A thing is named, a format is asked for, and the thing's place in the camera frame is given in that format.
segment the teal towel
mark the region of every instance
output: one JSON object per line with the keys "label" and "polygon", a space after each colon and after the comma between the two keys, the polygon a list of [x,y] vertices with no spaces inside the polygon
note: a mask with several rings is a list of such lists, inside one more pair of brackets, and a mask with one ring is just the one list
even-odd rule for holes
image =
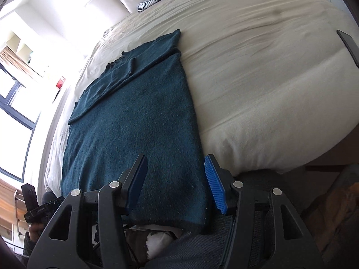
{"label": "teal towel", "polygon": [[143,153],[148,174],[124,222],[195,233],[206,226],[211,194],[180,35],[176,30],[123,53],[84,91],[69,120],[62,195],[100,189]]}

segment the white bedsheet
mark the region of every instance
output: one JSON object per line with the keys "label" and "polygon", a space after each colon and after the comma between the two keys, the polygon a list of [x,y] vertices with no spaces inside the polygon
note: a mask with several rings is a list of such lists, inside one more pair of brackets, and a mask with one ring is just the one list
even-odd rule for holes
{"label": "white bedsheet", "polygon": [[59,121],[45,186],[60,194],[67,121],[122,51],[180,29],[202,146],[223,168],[286,171],[329,150],[359,122],[359,69],[336,34],[359,29],[326,0],[163,0],[99,42]]}

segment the black phone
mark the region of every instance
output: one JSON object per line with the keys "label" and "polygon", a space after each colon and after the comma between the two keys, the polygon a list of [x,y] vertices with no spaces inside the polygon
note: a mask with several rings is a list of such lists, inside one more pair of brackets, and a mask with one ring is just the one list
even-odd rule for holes
{"label": "black phone", "polygon": [[344,42],[346,48],[349,50],[349,53],[351,54],[355,64],[359,68],[359,47],[355,43],[354,39],[343,31],[337,30],[337,33],[341,40]]}

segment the white wall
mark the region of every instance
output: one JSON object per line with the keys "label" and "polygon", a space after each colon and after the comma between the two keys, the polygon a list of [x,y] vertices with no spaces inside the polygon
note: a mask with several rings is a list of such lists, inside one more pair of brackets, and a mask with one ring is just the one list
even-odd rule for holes
{"label": "white wall", "polygon": [[31,6],[83,55],[91,53],[98,37],[87,31],[84,6],[90,0],[30,0]]}
{"label": "white wall", "polygon": [[20,59],[22,59],[25,63],[27,63],[31,52],[32,50],[26,44],[20,43],[18,47],[17,55],[19,56]]}
{"label": "white wall", "polygon": [[15,33],[7,27],[2,27],[0,22],[0,50],[2,50],[6,46],[6,42],[9,41]]}
{"label": "white wall", "polygon": [[61,69],[74,68],[78,70],[84,60],[76,48],[62,37],[32,6],[26,4],[15,10],[16,14],[38,35],[35,46],[49,63],[54,63]]}
{"label": "white wall", "polygon": [[6,44],[8,45],[8,47],[14,52],[16,53],[18,46],[20,43],[20,38],[15,34],[14,36],[12,36],[12,38],[10,38]]}

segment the metal pin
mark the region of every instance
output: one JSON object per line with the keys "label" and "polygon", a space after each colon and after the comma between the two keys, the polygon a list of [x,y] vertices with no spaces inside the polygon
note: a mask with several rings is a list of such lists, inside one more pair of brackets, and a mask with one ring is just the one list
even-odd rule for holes
{"label": "metal pin", "polygon": [[274,188],[272,190],[273,194],[274,195],[281,195],[282,194],[282,190],[280,190],[279,188]]}
{"label": "metal pin", "polygon": [[112,181],[112,182],[110,183],[110,187],[111,187],[111,188],[116,188],[116,187],[118,187],[118,186],[120,186],[120,183],[119,183],[118,181]]}
{"label": "metal pin", "polygon": [[81,190],[80,190],[80,189],[77,189],[77,188],[71,191],[71,195],[72,195],[72,196],[77,196],[77,195],[79,195],[80,193],[81,193]]}
{"label": "metal pin", "polygon": [[242,188],[243,187],[243,182],[241,181],[234,181],[233,182],[233,186],[236,188]]}

